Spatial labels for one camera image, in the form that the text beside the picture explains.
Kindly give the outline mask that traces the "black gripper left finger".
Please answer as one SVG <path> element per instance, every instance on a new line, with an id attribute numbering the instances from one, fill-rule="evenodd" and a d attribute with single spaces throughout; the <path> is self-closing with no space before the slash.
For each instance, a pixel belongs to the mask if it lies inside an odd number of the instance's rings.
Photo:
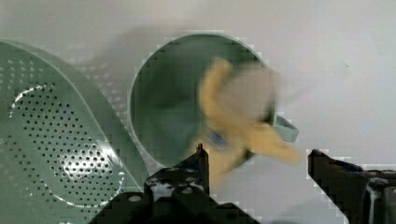
<path id="1" fill-rule="evenodd" d="M 148 177 L 144 183 L 144 192 L 154 200 L 170 198 L 177 188 L 196 187 L 209 192 L 208 154 L 202 143 L 187 159 L 171 167 L 165 167 Z"/>

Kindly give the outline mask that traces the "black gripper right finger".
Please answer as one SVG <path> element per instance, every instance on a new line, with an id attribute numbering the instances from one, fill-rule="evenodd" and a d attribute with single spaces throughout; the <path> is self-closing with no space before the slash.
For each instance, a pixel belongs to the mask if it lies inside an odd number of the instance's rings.
<path id="1" fill-rule="evenodd" d="M 396 224 L 394 170 L 364 170 L 313 149 L 308 174 L 346 216 L 349 224 Z"/>

